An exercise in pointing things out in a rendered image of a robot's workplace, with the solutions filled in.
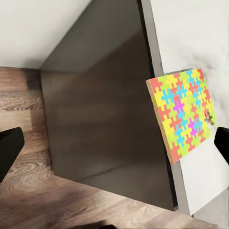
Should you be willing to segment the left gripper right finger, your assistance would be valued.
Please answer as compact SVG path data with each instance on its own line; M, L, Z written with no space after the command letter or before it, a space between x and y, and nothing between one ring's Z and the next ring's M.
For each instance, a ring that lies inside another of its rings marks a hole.
M215 135L214 144L229 164L229 129L218 127Z

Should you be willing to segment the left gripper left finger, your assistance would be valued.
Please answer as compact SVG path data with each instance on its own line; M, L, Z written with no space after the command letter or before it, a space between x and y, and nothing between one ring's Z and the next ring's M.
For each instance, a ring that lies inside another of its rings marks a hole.
M25 145L20 127L0 132L0 184Z

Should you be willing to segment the jigsaw puzzle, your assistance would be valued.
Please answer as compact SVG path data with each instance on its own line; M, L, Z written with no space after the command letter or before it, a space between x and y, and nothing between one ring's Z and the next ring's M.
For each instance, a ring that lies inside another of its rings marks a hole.
M216 115L202 69L146 81L171 164L210 138ZM208 121L205 119L208 118Z

